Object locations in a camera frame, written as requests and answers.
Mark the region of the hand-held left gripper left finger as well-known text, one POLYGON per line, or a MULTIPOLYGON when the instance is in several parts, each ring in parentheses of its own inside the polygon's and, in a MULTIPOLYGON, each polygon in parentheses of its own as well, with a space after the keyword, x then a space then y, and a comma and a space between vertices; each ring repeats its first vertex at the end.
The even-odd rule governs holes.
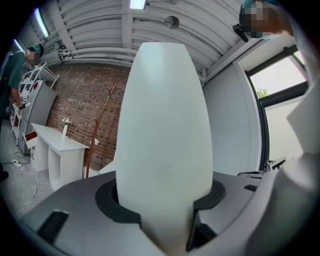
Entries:
POLYGON ((45 256, 162 256, 141 224, 119 204, 114 171, 62 186, 19 221, 45 256))

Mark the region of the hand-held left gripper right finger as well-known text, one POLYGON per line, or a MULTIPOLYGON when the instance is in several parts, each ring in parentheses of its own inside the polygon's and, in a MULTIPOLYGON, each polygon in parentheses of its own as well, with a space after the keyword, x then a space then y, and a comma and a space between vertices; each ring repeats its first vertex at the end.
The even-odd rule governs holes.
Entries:
POLYGON ((185 251, 201 248, 222 234, 252 199, 259 177, 213 173, 211 191, 193 203, 193 220, 185 251))

